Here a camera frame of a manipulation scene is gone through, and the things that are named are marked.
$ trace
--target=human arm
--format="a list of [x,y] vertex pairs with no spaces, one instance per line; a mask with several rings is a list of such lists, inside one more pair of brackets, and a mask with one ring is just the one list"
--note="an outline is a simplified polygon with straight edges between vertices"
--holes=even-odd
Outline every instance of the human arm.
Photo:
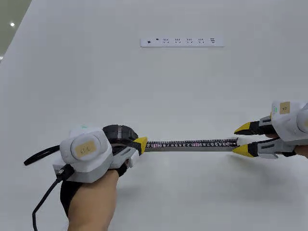
[[68,210],[68,231],[106,231],[116,208],[116,170],[91,184],[82,184]]

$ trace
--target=label sticker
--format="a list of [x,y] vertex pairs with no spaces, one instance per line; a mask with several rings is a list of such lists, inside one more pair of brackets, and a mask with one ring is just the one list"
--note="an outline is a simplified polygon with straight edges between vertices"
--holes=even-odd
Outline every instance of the label sticker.
[[280,114],[289,114],[290,113],[290,102],[280,103]]
[[75,152],[78,158],[89,155],[92,152],[96,151],[96,146],[94,141],[87,141],[81,145],[78,145],[75,148]]

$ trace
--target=black strap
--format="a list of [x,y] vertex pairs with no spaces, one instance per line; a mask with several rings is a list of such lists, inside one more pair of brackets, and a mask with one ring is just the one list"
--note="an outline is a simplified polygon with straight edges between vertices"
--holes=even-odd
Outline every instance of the black strap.
[[33,156],[31,156],[30,158],[28,158],[27,160],[25,160],[24,165],[26,165],[26,166],[30,165],[30,164],[37,162],[38,160],[43,159],[44,157],[47,157],[50,154],[53,154],[53,153],[55,153],[59,150],[60,150],[59,145],[56,145],[56,146],[53,146],[53,147],[50,147],[50,148],[46,148],[45,150],[40,151],[40,152],[34,154]]

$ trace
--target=cable connector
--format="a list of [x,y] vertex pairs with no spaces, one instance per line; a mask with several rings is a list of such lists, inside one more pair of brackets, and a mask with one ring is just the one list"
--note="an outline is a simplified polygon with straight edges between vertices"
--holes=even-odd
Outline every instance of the cable connector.
[[57,180],[58,180],[59,182],[65,181],[65,180],[67,180],[68,178],[70,178],[70,177],[74,174],[74,172],[75,172],[75,170],[74,170],[74,168],[73,168],[71,165],[69,165],[69,164],[64,165],[64,167],[61,168],[61,169],[57,172],[57,174],[56,174]]

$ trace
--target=power strip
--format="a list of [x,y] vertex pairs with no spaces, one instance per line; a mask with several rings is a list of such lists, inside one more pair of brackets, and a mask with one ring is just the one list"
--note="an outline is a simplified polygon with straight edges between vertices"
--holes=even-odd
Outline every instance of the power strip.
[[222,39],[210,38],[142,38],[141,47],[223,47]]

